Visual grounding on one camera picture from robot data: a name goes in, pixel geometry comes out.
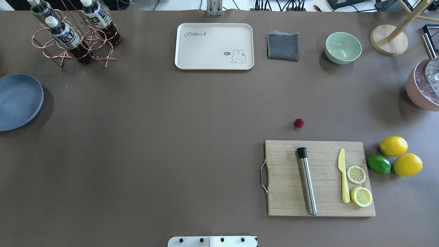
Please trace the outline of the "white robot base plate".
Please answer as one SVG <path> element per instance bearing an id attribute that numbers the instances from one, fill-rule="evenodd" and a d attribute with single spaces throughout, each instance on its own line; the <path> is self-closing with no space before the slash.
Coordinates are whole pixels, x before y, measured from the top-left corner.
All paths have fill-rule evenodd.
<path id="1" fill-rule="evenodd" d="M 168 247 L 257 247 L 257 236 L 175 236 Z"/>

